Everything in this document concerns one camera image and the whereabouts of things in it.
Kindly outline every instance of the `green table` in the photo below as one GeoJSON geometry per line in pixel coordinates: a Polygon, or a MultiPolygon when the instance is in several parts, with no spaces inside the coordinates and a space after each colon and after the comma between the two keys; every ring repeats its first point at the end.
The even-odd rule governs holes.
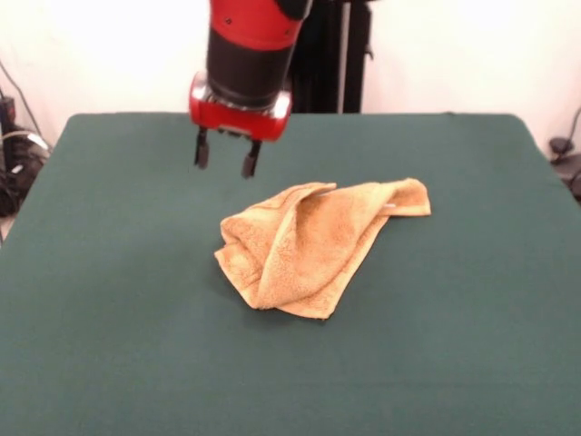
{"type": "Polygon", "coordinates": [[[581,434],[581,211],[518,119],[295,115],[240,177],[181,114],[71,119],[0,252],[5,436],[581,434]],[[327,322],[248,308],[220,219],[417,177],[327,322]]]}

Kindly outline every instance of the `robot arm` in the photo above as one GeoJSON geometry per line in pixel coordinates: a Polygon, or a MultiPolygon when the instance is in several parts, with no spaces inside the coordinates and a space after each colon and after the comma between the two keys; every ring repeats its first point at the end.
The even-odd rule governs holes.
{"type": "Polygon", "coordinates": [[[190,117],[200,130],[195,164],[208,164],[209,129],[252,142],[242,175],[254,176],[263,141],[277,141],[291,114],[283,89],[312,0],[211,0],[206,70],[193,79],[190,117]]]}

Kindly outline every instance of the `white wall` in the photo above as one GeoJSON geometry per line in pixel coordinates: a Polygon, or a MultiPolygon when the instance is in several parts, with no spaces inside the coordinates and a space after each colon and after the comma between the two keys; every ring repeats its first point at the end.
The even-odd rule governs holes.
{"type": "MultiPolygon", "coordinates": [[[[207,0],[0,5],[0,56],[50,141],[79,112],[185,111],[204,62],[207,0]]],[[[372,7],[365,112],[517,114],[541,148],[568,133],[581,104],[578,0],[380,0],[372,7]]],[[[0,84],[11,91],[1,75],[0,84]]]]}

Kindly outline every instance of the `towel fold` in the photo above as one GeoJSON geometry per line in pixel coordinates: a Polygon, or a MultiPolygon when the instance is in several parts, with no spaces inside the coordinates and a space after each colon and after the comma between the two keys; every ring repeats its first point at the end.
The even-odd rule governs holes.
{"type": "Polygon", "coordinates": [[[415,179],[307,183],[224,219],[215,257],[253,309],[328,319],[388,218],[430,214],[415,179]]]}

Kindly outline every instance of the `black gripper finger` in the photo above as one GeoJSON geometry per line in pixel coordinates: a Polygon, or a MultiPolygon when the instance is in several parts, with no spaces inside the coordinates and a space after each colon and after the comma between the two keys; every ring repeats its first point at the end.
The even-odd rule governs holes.
{"type": "Polygon", "coordinates": [[[208,144],[198,144],[196,145],[196,157],[193,162],[198,168],[205,169],[208,166],[208,161],[210,160],[210,147],[208,144]]]}
{"type": "Polygon", "coordinates": [[[256,171],[256,161],[258,160],[257,157],[250,156],[249,154],[246,155],[244,158],[244,165],[242,166],[242,177],[248,179],[250,177],[254,177],[254,171],[256,171]]]}

